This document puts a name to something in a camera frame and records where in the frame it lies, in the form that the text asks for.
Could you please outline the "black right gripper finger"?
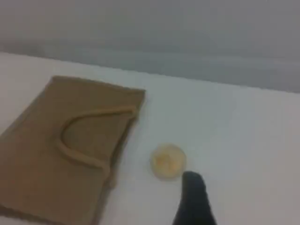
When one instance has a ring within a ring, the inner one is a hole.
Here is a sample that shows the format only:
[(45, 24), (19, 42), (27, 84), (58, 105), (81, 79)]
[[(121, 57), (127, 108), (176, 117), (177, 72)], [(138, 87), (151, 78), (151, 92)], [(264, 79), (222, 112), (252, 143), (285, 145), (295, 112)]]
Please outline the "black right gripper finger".
[(181, 198), (173, 224), (216, 225), (203, 177), (185, 171), (181, 181)]

